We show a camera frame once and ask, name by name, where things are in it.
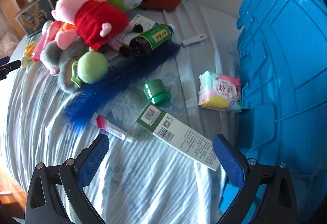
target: bed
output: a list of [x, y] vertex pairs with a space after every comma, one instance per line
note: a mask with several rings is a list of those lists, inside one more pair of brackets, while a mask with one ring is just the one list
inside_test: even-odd
[[[146, 104], [142, 85], [159, 78], [172, 96], [171, 104], [164, 107], [167, 112], [210, 139], [223, 133], [233, 141], [237, 116], [199, 109], [197, 93], [198, 77], [207, 70], [238, 76], [236, 18], [186, 0], [174, 11], [132, 11], [130, 18], [137, 13], [158, 23], [175, 24], [175, 42], [201, 33], [208, 39], [182, 48], [175, 59], [100, 111], [135, 141], [129, 143], [109, 135], [110, 150], [84, 191], [110, 223], [215, 223], [219, 219], [222, 172], [211, 171], [179, 154], [134, 121]], [[31, 40], [24, 37], [11, 59], [19, 59]], [[0, 89], [1, 156], [26, 192], [38, 162], [50, 166], [76, 157], [101, 132], [91, 124], [79, 135], [70, 131], [62, 113], [71, 95], [59, 89], [56, 77], [39, 62], [27, 70], [12, 72], [0, 82]], [[74, 219], [67, 199], [63, 200]]]

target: light green plush ball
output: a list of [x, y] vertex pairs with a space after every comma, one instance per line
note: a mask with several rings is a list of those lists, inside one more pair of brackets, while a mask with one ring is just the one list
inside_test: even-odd
[[77, 75], [83, 82], [92, 84], [101, 80], [108, 70], [109, 64], [105, 56], [90, 49], [79, 59]]

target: dark bottle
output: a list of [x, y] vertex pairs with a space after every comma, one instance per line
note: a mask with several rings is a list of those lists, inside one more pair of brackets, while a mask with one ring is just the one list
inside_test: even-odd
[[146, 57], [159, 45], [171, 39], [175, 26], [160, 24], [130, 41], [130, 51], [136, 57]]

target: blue storage box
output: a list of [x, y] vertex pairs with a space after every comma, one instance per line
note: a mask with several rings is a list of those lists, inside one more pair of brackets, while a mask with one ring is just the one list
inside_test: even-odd
[[327, 7], [244, 0], [239, 14], [237, 146], [261, 164], [288, 165], [304, 220], [327, 191]]

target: wooden floor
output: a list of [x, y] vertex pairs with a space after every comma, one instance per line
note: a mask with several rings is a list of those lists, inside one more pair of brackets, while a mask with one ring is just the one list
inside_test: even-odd
[[10, 216], [24, 219], [26, 198], [12, 176], [0, 167], [0, 201]]

